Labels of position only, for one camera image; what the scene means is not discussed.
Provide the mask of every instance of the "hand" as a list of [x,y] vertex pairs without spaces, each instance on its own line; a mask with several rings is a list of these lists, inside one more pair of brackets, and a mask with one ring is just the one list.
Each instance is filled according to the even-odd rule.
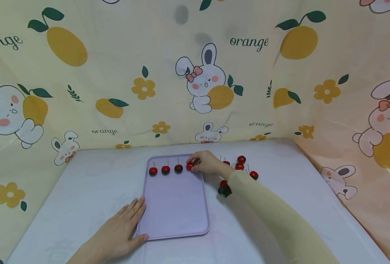
[[214,173],[222,176],[225,180],[229,180],[234,169],[229,165],[217,159],[209,150],[198,151],[190,156],[186,163],[193,159],[200,159],[200,163],[192,167],[192,171],[201,171],[205,173]]
[[128,254],[142,245],[149,236],[143,234],[130,239],[136,224],[145,212],[145,197],[135,198],[130,205],[125,205],[73,255],[67,264],[99,263]]

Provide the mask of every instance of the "white table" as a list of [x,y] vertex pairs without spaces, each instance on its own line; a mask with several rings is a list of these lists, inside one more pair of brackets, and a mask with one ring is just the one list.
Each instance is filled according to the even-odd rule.
[[[142,195],[152,156],[209,149],[230,162],[247,158],[258,181],[301,214],[340,263],[390,263],[340,204],[298,147],[288,139],[187,144],[122,150],[83,150],[70,161],[8,264],[64,264],[123,205]],[[205,177],[211,228],[204,236],[149,241],[111,263],[285,263],[270,231],[236,195],[217,193],[221,179]]]

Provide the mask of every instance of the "purple tray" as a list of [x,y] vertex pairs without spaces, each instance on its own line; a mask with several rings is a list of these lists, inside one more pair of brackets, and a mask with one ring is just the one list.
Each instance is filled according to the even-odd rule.
[[[191,154],[157,156],[148,160],[143,193],[147,208],[138,223],[136,233],[148,234],[149,240],[198,236],[208,233],[209,216],[202,173],[186,169]],[[179,164],[183,171],[177,174]],[[161,168],[169,160],[170,173],[163,175]],[[148,173],[155,162],[158,173]]]

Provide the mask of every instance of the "red cherry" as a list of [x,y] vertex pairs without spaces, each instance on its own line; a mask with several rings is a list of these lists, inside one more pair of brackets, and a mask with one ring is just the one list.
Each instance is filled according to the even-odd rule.
[[236,164],[236,166],[234,168],[239,169],[239,170],[243,170],[245,168],[245,166],[243,166],[243,164],[239,162],[238,164]]
[[237,161],[239,161],[240,163],[244,164],[247,161],[247,158],[245,158],[245,156],[239,156],[237,158]]
[[222,182],[220,183],[220,187],[225,187],[225,186],[227,186],[227,181],[222,180]]
[[174,166],[174,170],[175,170],[175,172],[177,172],[177,173],[181,173],[182,170],[183,170],[183,166],[180,165],[180,164],[177,164],[176,166]]
[[161,172],[165,175],[167,175],[170,172],[170,167],[168,166],[163,166],[161,169]]
[[192,170],[192,167],[195,166],[195,164],[193,164],[192,162],[189,162],[188,164],[186,164],[186,169],[187,170]]
[[157,172],[158,172],[158,170],[157,170],[157,168],[155,168],[155,167],[151,167],[151,168],[149,169],[149,175],[151,175],[151,176],[157,175]]
[[251,171],[251,173],[249,173],[249,175],[250,175],[254,180],[258,180],[258,173],[256,173],[256,171]]

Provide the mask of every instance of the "cartoon rabbit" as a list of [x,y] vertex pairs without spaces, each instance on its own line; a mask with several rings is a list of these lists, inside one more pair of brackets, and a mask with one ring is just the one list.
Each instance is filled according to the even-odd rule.
[[220,127],[217,131],[212,131],[212,123],[206,122],[204,124],[204,131],[195,136],[195,140],[201,143],[218,142],[221,139],[222,133],[227,133],[229,128],[226,126]]
[[390,133],[390,81],[375,87],[371,97],[379,101],[378,107],[369,115],[370,128],[364,133],[353,135],[353,141],[359,144],[362,153],[373,156],[373,147],[379,145],[384,134]]
[[361,6],[369,6],[373,13],[381,14],[390,11],[390,0],[360,0]]
[[187,79],[187,90],[193,95],[190,108],[198,113],[206,114],[211,112],[209,105],[211,98],[207,96],[215,86],[226,83],[226,75],[223,70],[215,65],[217,58],[217,49],[214,44],[205,45],[202,50],[202,65],[193,66],[187,57],[178,59],[176,63],[176,73],[179,76],[185,76]]
[[0,135],[16,134],[22,142],[22,147],[28,149],[42,137],[44,129],[35,125],[32,119],[25,119],[24,99],[16,87],[0,86]]
[[348,178],[356,172],[356,169],[352,165],[345,165],[337,168],[336,170],[323,167],[321,170],[321,176],[329,184],[333,192],[338,195],[343,195],[347,200],[356,195],[358,189],[353,186],[346,186],[344,178]]
[[64,134],[64,142],[61,144],[58,138],[53,138],[51,141],[52,147],[58,152],[56,158],[54,159],[54,164],[61,165],[68,163],[71,158],[76,154],[76,151],[80,148],[79,144],[75,142],[74,139],[77,139],[77,134],[73,131],[67,131]]

